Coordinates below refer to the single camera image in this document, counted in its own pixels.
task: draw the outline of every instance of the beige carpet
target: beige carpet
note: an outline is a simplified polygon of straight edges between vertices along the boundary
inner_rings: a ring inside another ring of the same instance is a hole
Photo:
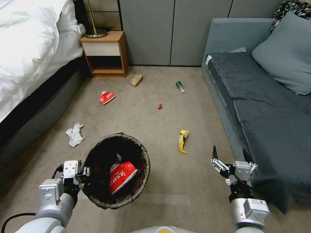
[[[134,88],[131,79],[142,74]],[[179,92],[175,82],[186,90]],[[116,98],[99,102],[102,91]],[[65,134],[75,122],[85,140],[72,148]],[[178,150],[181,129],[189,130],[187,154]],[[123,132],[137,138],[147,149],[151,172],[142,195],[118,210],[102,210],[83,193],[74,209],[68,232],[130,232],[155,225],[171,225],[195,232],[234,232],[229,187],[211,167],[213,145],[219,157],[234,157],[200,68],[131,67],[126,79],[88,79],[69,108],[47,133],[0,172],[0,224],[13,214],[36,212],[37,187],[49,179],[57,164],[83,159],[100,137]],[[309,232],[311,210],[299,206],[283,215],[273,205],[266,232]],[[7,232],[17,230],[31,217],[12,220]]]

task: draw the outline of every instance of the nightstand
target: nightstand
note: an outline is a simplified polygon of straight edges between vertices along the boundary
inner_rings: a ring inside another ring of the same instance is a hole
[[[88,67],[95,77],[126,77],[129,67],[123,31],[111,31],[101,38],[81,40]]]

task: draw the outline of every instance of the yellow wrapper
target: yellow wrapper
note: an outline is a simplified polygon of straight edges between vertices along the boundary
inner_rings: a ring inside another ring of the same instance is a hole
[[[185,149],[185,140],[189,135],[189,131],[188,130],[181,130],[180,134],[179,134],[179,149],[182,153],[186,154],[186,149]]]

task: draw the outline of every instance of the gray wall panel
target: gray wall panel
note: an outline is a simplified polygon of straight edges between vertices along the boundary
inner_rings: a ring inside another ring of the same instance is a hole
[[[83,0],[87,11],[87,0]],[[92,11],[119,11],[117,0],[90,0]]]
[[[211,20],[228,17],[231,2],[176,0],[171,65],[201,65]]]
[[[87,12],[88,22],[91,27],[90,13]],[[112,31],[121,31],[119,12],[93,12],[95,27],[105,27]]]
[[[120,0],[120,5],[130,64],[169,65],[174,0]]]
[[[283,0],[234,0],[230,18],[271,18]]]

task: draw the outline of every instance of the red paper cup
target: red paper cup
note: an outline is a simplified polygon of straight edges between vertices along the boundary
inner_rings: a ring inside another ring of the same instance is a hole
[[[137,169],[131,162],[120,163],[116,165],[109,176],[109,191],[113,195],[122,188],[133,176]]]

